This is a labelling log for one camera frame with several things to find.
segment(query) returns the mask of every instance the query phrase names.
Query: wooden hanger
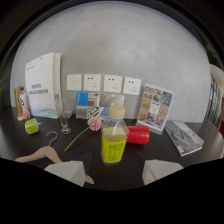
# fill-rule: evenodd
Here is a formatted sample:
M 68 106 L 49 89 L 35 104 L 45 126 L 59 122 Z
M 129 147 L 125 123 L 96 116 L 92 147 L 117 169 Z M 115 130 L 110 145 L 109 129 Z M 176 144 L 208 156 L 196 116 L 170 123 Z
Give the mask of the wooden hanger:
M 20 163 L 26 163 L 26 162 L 30 162 L 30 161 L 34 161 L 34 160 L 38 160 L 38 159 L 42 159 L 42 158 L 47 157 L 48 159 L 50 159 L 55 164 L 56 163 L 63 163 L 59 159 L 57 152 L 50 146 L 51 143 L 57 139 L 58 134 L 54 131 L 51 131 L 51 132 L 47 133 L 47 135 L 49 135 L 51 133 L 55 133 L 56 137 L 50 141 L 49 146 L 44 146 L 44 147 L 38 149 L 35 153 L 33 153 L 29 156 L 23 156 L 23 157 L 17 158 L 15 161 L 20 162 Z M 93 179 L 88 175 L 86 176 L 86 182 L 89 183 L 89 184 L 94 184 Z

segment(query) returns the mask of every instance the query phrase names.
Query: small box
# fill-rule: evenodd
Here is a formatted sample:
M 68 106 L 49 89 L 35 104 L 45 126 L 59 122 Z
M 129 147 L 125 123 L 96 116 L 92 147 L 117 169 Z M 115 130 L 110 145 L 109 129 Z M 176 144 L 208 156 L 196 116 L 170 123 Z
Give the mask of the small box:
M 26 121 L 25 129 L 26 132 L 30 135 L 39 131 L 40 123 L 37 122 L 35 118 Z

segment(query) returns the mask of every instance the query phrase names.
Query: paper card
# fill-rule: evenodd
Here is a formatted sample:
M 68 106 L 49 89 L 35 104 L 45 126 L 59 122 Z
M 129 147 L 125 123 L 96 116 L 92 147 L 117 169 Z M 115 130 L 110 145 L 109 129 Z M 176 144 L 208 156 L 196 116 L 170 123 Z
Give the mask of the paper card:
M 162 133 L 174 94 L 171 90 L 146 83 L 136 125 L 145 125 L 158 134 Z

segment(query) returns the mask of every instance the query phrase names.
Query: cup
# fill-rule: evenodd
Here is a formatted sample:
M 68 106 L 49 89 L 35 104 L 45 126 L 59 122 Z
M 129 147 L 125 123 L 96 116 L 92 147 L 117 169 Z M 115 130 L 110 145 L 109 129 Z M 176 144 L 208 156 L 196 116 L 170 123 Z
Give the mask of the cup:
M 149 141 L 150 131 L 147 126 L 128 126 L 127 142 L 146 145 Z

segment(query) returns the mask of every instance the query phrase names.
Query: bottle label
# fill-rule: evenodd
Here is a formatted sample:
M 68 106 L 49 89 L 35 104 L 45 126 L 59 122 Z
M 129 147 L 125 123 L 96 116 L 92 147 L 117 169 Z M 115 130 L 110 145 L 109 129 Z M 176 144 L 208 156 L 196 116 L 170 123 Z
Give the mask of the bottle label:
M 106 163 L 119 162 L 122 158 L 126 140 L 119 142 L 105 141 L 102 136 L 102 159 Z

